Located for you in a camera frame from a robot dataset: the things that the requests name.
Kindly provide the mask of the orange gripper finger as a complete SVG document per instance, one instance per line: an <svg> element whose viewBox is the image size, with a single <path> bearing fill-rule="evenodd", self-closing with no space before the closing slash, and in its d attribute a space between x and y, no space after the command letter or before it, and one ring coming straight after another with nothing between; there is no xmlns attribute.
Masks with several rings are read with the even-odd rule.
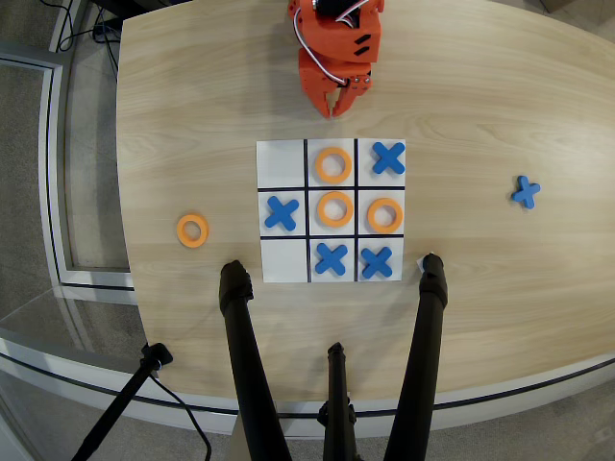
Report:
<svg viewBox="0 0 615 461"><path fill-rule="evenodd" d="M332 109L329 104L330 89L312 88L307 90L307 96L314 107L324 118L332 117Z"/></svg>
<svg viewBox="0 0 615 461"><path fill-rule="evenodd" d="M359 74L348 79L347 84L340 89L337 101L332 109L332 116L338 117L349 110L355 99L362 96L372 86L370 74Z"/></svg>

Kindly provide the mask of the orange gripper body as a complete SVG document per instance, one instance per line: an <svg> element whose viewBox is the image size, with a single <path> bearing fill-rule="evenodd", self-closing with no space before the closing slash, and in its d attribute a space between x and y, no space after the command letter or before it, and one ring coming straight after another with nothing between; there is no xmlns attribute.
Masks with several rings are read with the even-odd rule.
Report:
<svg viewBox="0 0 615 461"><path fill-rule="evenodd" d="M340 89L347 84L350 77L371 73L370 63L341 61L312 50L299 51L299 74L305 91L312 88L330 89L330 96L335 94L338 98Z"/></svg>

